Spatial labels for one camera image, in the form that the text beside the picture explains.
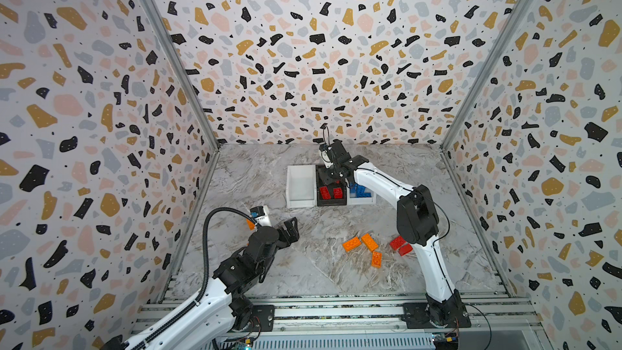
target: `terrazzo pattern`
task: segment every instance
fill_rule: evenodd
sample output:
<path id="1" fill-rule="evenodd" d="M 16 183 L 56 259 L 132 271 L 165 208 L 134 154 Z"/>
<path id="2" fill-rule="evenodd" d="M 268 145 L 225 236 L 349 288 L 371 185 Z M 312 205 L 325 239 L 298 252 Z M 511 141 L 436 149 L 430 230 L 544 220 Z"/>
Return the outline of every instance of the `terrazzo pattern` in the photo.
<path id="1" fill-rule="evenodd" d="M 557 349 L 622 347 L 619 0 L 535 0 L 452 144 L 511 286 Z"/>
<path id="2" fill-rule="evenodd" d="M 137 0 L 0 0 L 0 348 L 100 348 L 170 271 L 203 133 Z"/>
<path id="3" fill-rule="evenodd" d="M 442 141 L 516 0 L 155 0 L 221 143 Z"/>
<path id="4" fill-rule="evenodd" d="M 442 203 L 452 220 L 441 246 L 450 276 L 461 292 L 504 291 L 440 160 L 438 145 L 350 145 L 347 150 L 369 158 L 386 173 L 431 189 L 432 198 Z M 287 166 L 320 162 L 317 145 L 224 145 L 179 276 L 167 297 L 187 298 L 200 287 L 203 222 L 213 208 L 248 211 L 262 204 L 269 207 L 273 224 L 297 217 L 300 240 L 277 253 L 266 281 L 247 295 L 424 293 L 424 277 L 415 254 L 400 257 L 389 246 L 397 237 L 396 210 L 384 199 L 378 198 L 376 205 L 287 209 Z M 440 219 L 444 234 L 447 220 L 441 214 Z M 371 253 L 364 245 L 350 253 L 341 246 L 368 232 L 383 254 L 380 269 L 371 267 Z M 210 270 L 246 245 L 250 235 L 242 217 L 214 215 L 208 231 Z"/>

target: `lego brick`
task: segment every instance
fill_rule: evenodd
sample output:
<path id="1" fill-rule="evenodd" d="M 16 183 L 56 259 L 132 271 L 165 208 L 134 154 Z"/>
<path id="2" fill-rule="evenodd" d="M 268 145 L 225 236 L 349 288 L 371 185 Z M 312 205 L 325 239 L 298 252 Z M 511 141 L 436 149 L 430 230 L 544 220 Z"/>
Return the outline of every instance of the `lego brick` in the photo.
<path id="1" fill-rule="evenodd" d="M 408 244 L 408 245 L 401 246 L 399 248 L 398 252 L 399 252 L 400 255 L 404 255 L 404 254 L 410 253 L 410 252 L 412 252 L 412 245 Z"/>
<path id="2" fill-rule="evenodd" d="M 371 266 L 374 268 L 380 268 L 383 261 L 383 254 L 380 252 L 371 253 Z"/>
<path id="3" fill-rule="evenodd" d="M 361 237 L 361 240 L 367 246 L 367 248 L 372 252 L 378 248 L 378 244 L 376 243 L 375 240 L 372 239 L 372 237 L 369 234 L 363 235 Z"/>
<path id="4" fill-rule="evenodd" d="M 393 251 L 398 250 L 402 245 L 404 245 L 406 243 L 406 241 L 404 240 L 404 238 L 402 238 L 402 236 L 399 236 L 397 238 L 395 238 L 394 240 L 391 241 L 391 243 L 389 244 L 391 246 L 391 248 L 393 249 Z"/>
<path id="5" fill-rule="evenodd" d="M 344 243 L 343 248 L 346 249 L 346 252 L 349 252 L 352 249 L 359 247 L 360 245 L 361 245 L 361 240 L 358 237 L 354 237 L 350 239 L 348 242 Z"/>
<path id="6" fill-rule="evenodd" d="M 322 195 L 322 199 L 330 200 L 330 193 L 328 192 L 328 187 L 320 187 L 320 194 Z"/>

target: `marble surface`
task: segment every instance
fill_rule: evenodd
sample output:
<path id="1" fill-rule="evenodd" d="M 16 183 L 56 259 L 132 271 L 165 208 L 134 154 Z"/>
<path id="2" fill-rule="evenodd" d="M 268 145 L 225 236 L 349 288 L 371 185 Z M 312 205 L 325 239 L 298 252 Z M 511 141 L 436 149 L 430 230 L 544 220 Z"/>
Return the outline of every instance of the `marble surface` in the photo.
<path id="1" fill-rule="evenodd" d="M 430 188 L 432 198 L 447 212 L 451 229 L 441 241 L 447 269 L 461 291 L 503 291 L 460 202 L 435 145 L 346 145 L 384 172 L 413 185 Z M 300 240 L 279 251 L 263 284 L 247 295 L 359 295 L 364 293 L 424 293 L 425 282 L 414 252 L 393 253 L 397 237 L 396 210 L 378 197 L 375 205 L 288 209 L 285 177 L 288 165 L 321 162 L 317 145 L 224 145 L 201 215 L 193 231 L 172 295 L 187 298 L 200 287 L 203 271 L 202 230 L 215 207 L 248 211 L 268 205 L 273 224 L 297 217 Z M 447 219 L 439 211 L 441 235 Z M 382 268 L 370 266 L 364 246 L 346 253 L 342 243 L 369 232 L 383 253 Z M 210 271 L 245 245 L 251 231 L 242 217 L 218 213 L 208 231 Z"/>

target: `metal bracket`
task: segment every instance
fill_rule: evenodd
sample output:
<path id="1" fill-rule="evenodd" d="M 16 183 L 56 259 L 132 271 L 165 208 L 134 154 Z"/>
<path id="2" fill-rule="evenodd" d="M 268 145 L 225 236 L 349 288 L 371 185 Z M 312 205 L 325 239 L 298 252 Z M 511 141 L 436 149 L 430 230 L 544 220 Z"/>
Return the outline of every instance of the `metal bracket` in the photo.
<path id="1" fill-rule="evenodd" d="M 404 315 L 402 315 L 402 321 L 406 322 L 406 327 L 410 330 L 416 328 L 438 328 L 430 322 L 430 317 L 427 312 L 427 303 L 404 303 Z M 471 320 L 468 317 L 467 309 L 463 306 L 461 314 L 458 315 L 458 326 L 460 328 L 469 328 L 471 326 Z M 447 324 L 445 328 L 455 328 L 456 323 L 452 322 Z"/>
<path id="2" fill-rule="evenodd" d="M 261 325 L 262 333 L 269 333 L 274 326 L 274 305 L 254 305 L 253 312 L 251 313 L 251 319 L 257 317 L 259 324 Z M 253 331 L 259 331 L 259 327 L 255 325 Z"/>

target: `red toy brick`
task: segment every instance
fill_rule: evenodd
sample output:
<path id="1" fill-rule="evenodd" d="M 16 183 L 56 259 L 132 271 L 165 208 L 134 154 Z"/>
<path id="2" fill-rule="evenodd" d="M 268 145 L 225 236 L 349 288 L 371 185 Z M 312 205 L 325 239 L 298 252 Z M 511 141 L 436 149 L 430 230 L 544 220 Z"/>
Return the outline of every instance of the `red toy brick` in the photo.
<path id="1" fill-rule="evenodd" d="M 330 200 L 330 193 L 328 192 L 327 186 L 320 187 L 320 194 L 322 195 L 322 199 Z"/>
<path id="2" fill-rule="evenodd" d="M 402 245 L 404 245 L 406 243 L 406 241 L 404 240 L 404 238 L 402 238 L 402 236 L 399 236 L 397 238 L 395 238 L 394 240 L 391 241 L 391 243 L 389 244 L 391 246 L 391 248 L 393 249 L 393 251 L 398 250 Z"/>
<path id="3" fill-rule="evenodd" d="M 398 252 L 400 255 L 410 253 L 412 252 L 412 245 L 408 244 L 408 245 L 401 246 Z"/>

